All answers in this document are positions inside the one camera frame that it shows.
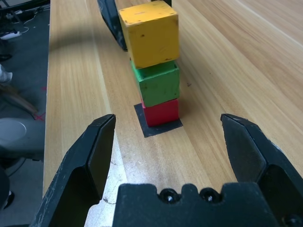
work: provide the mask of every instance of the yellow wooden block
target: yellow wooden block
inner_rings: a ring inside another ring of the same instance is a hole
[[[179,57],[177,12],[164,1],[119,10],[126,45],[137,69]]]

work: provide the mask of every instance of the wood grain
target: wood grain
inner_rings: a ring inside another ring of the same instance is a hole
[[[122,9],[144,1],[116,2]],[[145,139],[128,53],[113,39],[96,1],[51,2],[44,193],[68,148],[107,113],[117,116],[113,152],[120,157],[105,191],[113,203],[121,182],[180,192],[184,183],[220,190],[236,181],[222,113],[257,123],[303,175],[303,3],[174,0],[173,7],[179,14],[184,126]],[[111,225],[114,205],[104,203],[89,213],[87,226]]]

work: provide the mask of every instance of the white cable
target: white cable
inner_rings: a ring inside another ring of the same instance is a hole
[[[25,25],[27,22],[32,21],[33,19],[35,19],[36,15],[37,15],[37,14],[35,14],[33,18],[31,18],[31,19],[27,20],[27,21],[26,21],[26,22],[24,22],[23,24]]]
[[[24,33],[26,33],[26,32],[28,32],[28,31],[29,31],[29,27],[24,27],[24,28],[26,28],[27,30],[26,30],[26,31],[24,31],[24,32],[21,32],[21,34],[24,34]]]

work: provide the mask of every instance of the red wooden block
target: red wooden block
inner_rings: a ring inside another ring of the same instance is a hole
[[[179,118],[179,105],[177,99],[150,107],[145,107],[142,100],[141,103],[144,116],[149,127],[172,122]]]

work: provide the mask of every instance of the gray floor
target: gray floor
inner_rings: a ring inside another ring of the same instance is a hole
[[[48,64],[49,11],[39,13],[26,24],[30,30],[20,38],[0,47],[1,52],[13,55],[1,62],[6,71],[13,73],[12,86],[21,96],[37,107],[39,112],[31,116],[12,106],[9,99],[0,96],[0,118],[19,117],[45,120],[46,84]],[[26,160],[24,165],[10,177],[11,190],[16,194],[14,202],[0,211],[0,227],[29,224],[42,200],[43,163]]]

